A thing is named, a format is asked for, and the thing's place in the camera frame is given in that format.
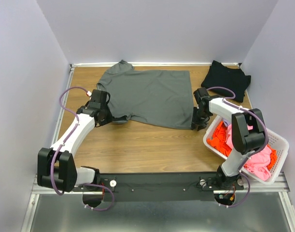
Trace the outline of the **grey t shirt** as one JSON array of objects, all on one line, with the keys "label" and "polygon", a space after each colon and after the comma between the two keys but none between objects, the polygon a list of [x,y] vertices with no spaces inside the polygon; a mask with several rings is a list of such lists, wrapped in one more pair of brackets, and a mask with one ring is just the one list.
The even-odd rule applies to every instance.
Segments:
[{"label": "grey t shirt", "polygon": [[108,107],[117,123],[134,120],[191,128],[194,103],[189,71],[138,71],[121,60],[105,71],[97,88],[110,93]]}]

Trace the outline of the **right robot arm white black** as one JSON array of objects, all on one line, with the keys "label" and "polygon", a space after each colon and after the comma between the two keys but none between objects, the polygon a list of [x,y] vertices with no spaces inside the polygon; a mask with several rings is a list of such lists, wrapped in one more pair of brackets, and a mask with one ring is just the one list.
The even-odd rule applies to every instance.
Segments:
[{"label": "right robot arm white black", "polygon": [[197,107],[193,110],[191,129],[199,131],[206,128],[214,114],[231,123],[233,148],[229,157],[218,167],[212,182],[218,189],[226,189],[239,178],[246,162],[268,143],[262,112],[237,106],[218,95],[211,96],[204,87],[194,91],[193,95]]}]

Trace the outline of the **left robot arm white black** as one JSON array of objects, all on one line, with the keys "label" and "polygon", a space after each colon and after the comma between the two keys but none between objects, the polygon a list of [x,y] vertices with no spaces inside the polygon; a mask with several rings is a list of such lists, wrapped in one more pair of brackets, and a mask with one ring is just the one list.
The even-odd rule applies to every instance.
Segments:
[{"label": "left robot arm white black", "polygon": [[77,186],[84,185],[89,191],[100,186],[99,169],[86,166],[77,168],[74,156],[94,128],[112,122],[113,116],[108,107],[111,95],[98,89],[86,90],[85,93],[89,100],[77,111],[62,106],[74,115],[73,122],[56,142],[38,152],[37,183],[53,189],[58,195],[71,192]]}]

